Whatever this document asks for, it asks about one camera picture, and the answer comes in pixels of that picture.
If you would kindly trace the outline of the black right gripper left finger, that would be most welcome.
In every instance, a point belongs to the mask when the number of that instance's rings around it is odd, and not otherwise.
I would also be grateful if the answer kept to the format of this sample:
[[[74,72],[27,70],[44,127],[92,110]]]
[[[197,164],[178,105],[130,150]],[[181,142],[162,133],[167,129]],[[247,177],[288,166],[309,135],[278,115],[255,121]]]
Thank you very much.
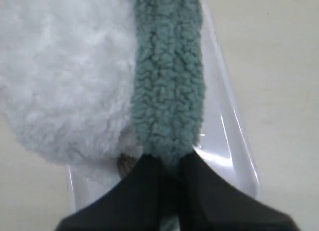
[[[143,155],[133,170],[99,200],[65,217],[58,231],[158,231],[161,162]]]

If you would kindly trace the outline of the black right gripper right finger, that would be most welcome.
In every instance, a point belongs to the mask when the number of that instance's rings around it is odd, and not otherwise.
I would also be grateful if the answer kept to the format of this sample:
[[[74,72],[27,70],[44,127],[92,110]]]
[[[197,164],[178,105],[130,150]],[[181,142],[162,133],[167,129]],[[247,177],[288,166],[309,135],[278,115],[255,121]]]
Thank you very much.
[[[292,218],[230,185],[196,153],[180,160],[182,231],[295,231]]]

